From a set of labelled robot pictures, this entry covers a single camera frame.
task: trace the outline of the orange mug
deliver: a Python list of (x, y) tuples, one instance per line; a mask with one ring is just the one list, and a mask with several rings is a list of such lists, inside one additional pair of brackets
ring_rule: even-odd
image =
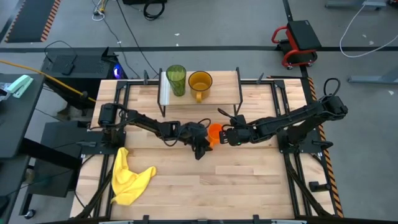
[(209, 126), (208, 134), (209, 134), (209, 142), (210, 147), (213, 147), (216, 144), (220, 143), (220, 131), (223, 130), (223, 126), (220, 124), (211, 124)]
[(213, 84), (211, 75), (207, 72), (194, 72), (188, 79), (191, 95), (197, 100), (197, 103), (210, 95), (210, 87)]

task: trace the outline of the yellow towel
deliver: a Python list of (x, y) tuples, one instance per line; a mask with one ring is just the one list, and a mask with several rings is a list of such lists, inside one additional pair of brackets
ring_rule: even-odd
[(156, 167), (150, 167), (140, 174), (129, 170), (125, 147), (119, 148), (113, 167), (112, 188), (116, 195), (111, 202), (131, 205), (147, 188), (150, 178), (156, 175)]

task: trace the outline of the gray floor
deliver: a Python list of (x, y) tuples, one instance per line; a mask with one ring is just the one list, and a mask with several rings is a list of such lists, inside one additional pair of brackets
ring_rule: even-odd
[[(0, 26), (5, 24), (16, 0), (0, 0)], [(290, 0), (295, 20), (308, 19), (323, 46), (338, 46), (345, 26), (358, 9), (325, 9), (321, 0)], [(287, 22), (282, 1), (263, 0), (169, 0), (161, 19), (149, 22), (142, 14), (122, 5), (141, 46), (184, 45), (268, 45), (275, 28)], [(117, 47), (116, 39), (103, 22), (91, 20), (90, 0), (62, 1), (49, 39), (44, 43), (7, 44), (1, 48), (45, 47), (55, 40), (64, 40), (73, 47)], [(398, 11), (364, 11), (353, 23), (343, 42), (345, 46), (382, 45), (397, 35)], [(118, 11), (110, 0), (106, 20), (125, 47), (134, 41)], [(266, 75), (300, 76), (295, 68), (287, 71), (280, 65), (280, 52), (146, 52), (155, 69), (182, 64), (189, 70), (231, 70), (239, 66), (243, 78)], [(127, 52), (129, 64), (139, 73), (147, 70), (155, 75), (139, 52)], [(318, 62), (308, 69), (314, 79), (318, 96), (323, 82), (330, 77), (342, 81), (339, 95), (349, 108), (342, 121), (325, 123), (331, 148), (333, 168), (344, 213), (347, 217), (397, 220), (398, 194), (396, 170), (398, 158), (396, 128), (398, 121), (398, 86), (349, 84), (350, 75), (383, 75), (396, 69), (398, 52), (376, 52), (361, 58), (346, 58), (339, 52), (320, 52)], [(40, 68), (43, 53), (0, 54), (1, 59)], [(1, 73), (27, 73), (19, 68), (0, 64)], [(37, 108), (54, 115), (65, 106), (57, 95), (43, 91)], [(38, 111), (28, 128), (27, 137), (41, 139), (44, 124), (54, 119)], [(68, 217), (73, 195), (67, 198), (34, 197), (32, 208), (38, 211), (31, 220), (17, 216), (24, 191), (19, 194), (11, 223), (38, 223)]]

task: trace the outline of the green glass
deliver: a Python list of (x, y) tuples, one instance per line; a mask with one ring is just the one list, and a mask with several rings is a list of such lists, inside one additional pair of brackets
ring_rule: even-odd
[(172, 65), (167, 69), (166, 77), (169, 80), (174, 95), (183, 96), (185, 94), (185, 79), (187, 77), (186, 69), (181, 65)]

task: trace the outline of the wooden table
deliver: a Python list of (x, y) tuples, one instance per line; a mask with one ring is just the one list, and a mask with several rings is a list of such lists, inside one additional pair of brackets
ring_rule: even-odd
[[(285, 80), (291, 110), (306, 105), (302, 84), (298, 79)], [(99, 88), (92, 124), (96, 125), (100, 107), (113, 101), (116, 81), (103, 80)], [(271, 88), (267, 85), (243, 85), (243, 105), (240, 114), (247, 122), (275, 116)], [(278, 90), (279, 104), (282, 97)], [(158, 121), (181, 123), (211, 118), (214, 123), (226, 124), (228, 118), (217, 107), (233, 114), (231, 106), (169, 106), (163, 118), (157, 106), (157, 86), (133, 86), (128, 108), (138, 110)], [(217, 145), (212, 152), (196, 161), (189, 146), (178, 142), (167, 147), (154, 134), (126, 126), (126, 148), (129, 149), (130, 169), (140, 173), (156, 166), (146, 191), (131, 205), (113, 205), (112, 220), (180, 219), (252, 219), (254, 214), (264, 218), (293, 218), (290, 192), (283, 155), (279, 153), (276, 137), (239, 147)], [(326, 182), (322, 166), (310, 155), (302, 154), (305, 181)], [(80, 172), (76, 192), (88, 203), (98, 187), (102, 156), (88, 161)], [(296, 187), (300, 213), (304, 214), (300, 190)], [(104, 215), (108, 191), (104, 194), (100, 215)], [(313, 193), (323, 208), (334, 213), (329, 192)], [(80, 213), (81, 205), (74, 200), (71, 217)]]

